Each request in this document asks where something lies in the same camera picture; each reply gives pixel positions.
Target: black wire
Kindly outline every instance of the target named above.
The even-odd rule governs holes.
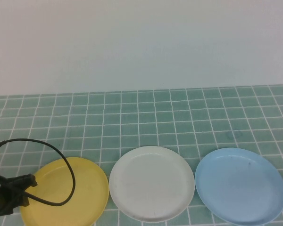
[[[40,141],[40,140],[35,140],[35,139],[17,138],[17,139],[5,140],[5,141],[3,141],[3,143],[6,144],[6,143],[14,142],[14,141],[30,141],[30,142],[35,142],[35,143],[39,143],[39,144],[46,145],[46,146],[52,148],[53,150],[55,150],[55,151],[62,157],[62,159],[65,161],[66,165],[67,165],[68,168],[69,168],[69,171],[70,171],[71,177],[72,177],[72,182],[73,182],[73,184],[72,184],[72,189],[71,189],[71,192],[70,192],[69,196],[68,196],[64,201],[62,201],[62,202],[50,202],[50,201],[41,199],[41,198],[39,198],[39,197],[37,197],[37,196],[34,196],[33,194],[30,194],[30,193],[28,193],[28,192],[25,192],[25,191],[23,191],[23,190],[21,190],[21,189],[19,189],[19,188],[10,186],[10,185],[8,185],[8,184],[1,183],[1,186],[7,187],[7,188],[9,188],[10,190],[12,190],[12,191],[14,191],[14,192],[16,192],[16,193],[19,193],[19,194],[21,194],[21,195],[27,196],[28,198],[31,198],[31,199],[33,199],[33,200],[36,200],[36,201],[38,201],[38,202],[41,202],[41,203],[46,204],[46,205],[49,205],[49,206],[62,206],[62,205],[64,205],[65,203],[67,203],[67,202],[71,199],[72,195],[73,195],[74,192],[75,192],[75,175],[74,175],[74,172],[73,172],[73,170],[72,170],[72,168],[71,168],[69,162],[67,161],[66,157],[62,154],[62,152],[60,152],[56,147],[52,146],[52,145],[49,144],[49,143],[46,143],[46,142]]]

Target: white backdrop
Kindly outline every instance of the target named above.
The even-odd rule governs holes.
[[[283,0],[0,0],[0,95],[283,83]]]

